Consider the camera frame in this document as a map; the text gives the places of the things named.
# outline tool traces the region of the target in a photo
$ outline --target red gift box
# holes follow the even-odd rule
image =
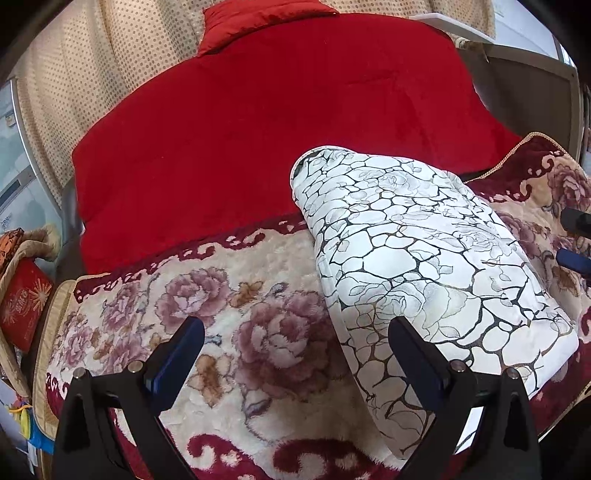
[[[25,353],[50,291],[51,281],[33,260],[23,258],[0,305],[0,327],[6,339]]]

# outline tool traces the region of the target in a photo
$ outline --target floral blanket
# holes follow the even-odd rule
[[[558,145],[536,134],[469,185],[509,226],[583,340],[532,400],[542,432],[591,377],[591,299],[585,283],[554,260],[560,246],[589,250],[587,240],[562,231],[558,216],[564,206],[590,208],[591,184]],[[95,375],[121,371],[147,358],[192,314],[206,324],[206,343],[160,419],[201,480],[391,479],[404,461],[369,416],[320,292],[313,239],[301,216],[84,278],[56,337],[48,403],[59,415],[76,367]],[[136,476],[148,478],[123,415],[115,422]]]

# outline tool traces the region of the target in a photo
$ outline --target red blanket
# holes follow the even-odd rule
[[[461,174],[518,140],[431,27],[365,14],[276,25],[158,75],[85,135],[72,155],[83,259],[111,271],[295,213],[290,168],[318,145]]]

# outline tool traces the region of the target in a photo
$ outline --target polka dot curtain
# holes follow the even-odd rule
[[[195,55],[203,8],[220,0],[73,0],[29,46],[14,73],[39,168],[58,203],[72,150],[126,95]],[[440,12],[494,36],[491,0],[323,0],[342,13]]]

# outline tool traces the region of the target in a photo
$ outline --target patterned pillow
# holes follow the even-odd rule
[[[390,350],[395,316],[476,372],[516,367],[530,396],[576,350],[576,329],[517,240],[454,174],[319,147],[300,157],[291,182],[340,344],[395,455],[408,456],[433,418]],[[472,411],[460,447],[480,414]]]

